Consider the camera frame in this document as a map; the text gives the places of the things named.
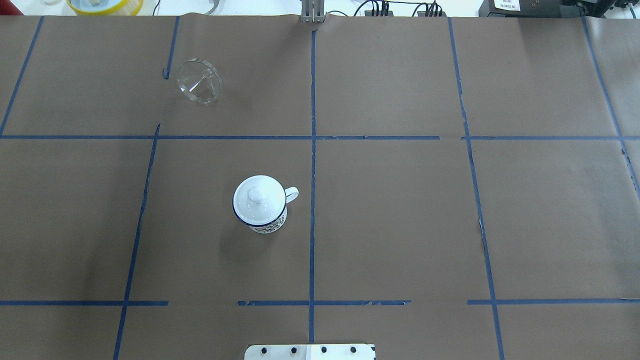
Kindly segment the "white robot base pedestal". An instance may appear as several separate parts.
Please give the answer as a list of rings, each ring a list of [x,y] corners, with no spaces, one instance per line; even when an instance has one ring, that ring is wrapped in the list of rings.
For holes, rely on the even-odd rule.
[[[247,347],[245,360],[375,360],[374,344],[254,344]]]

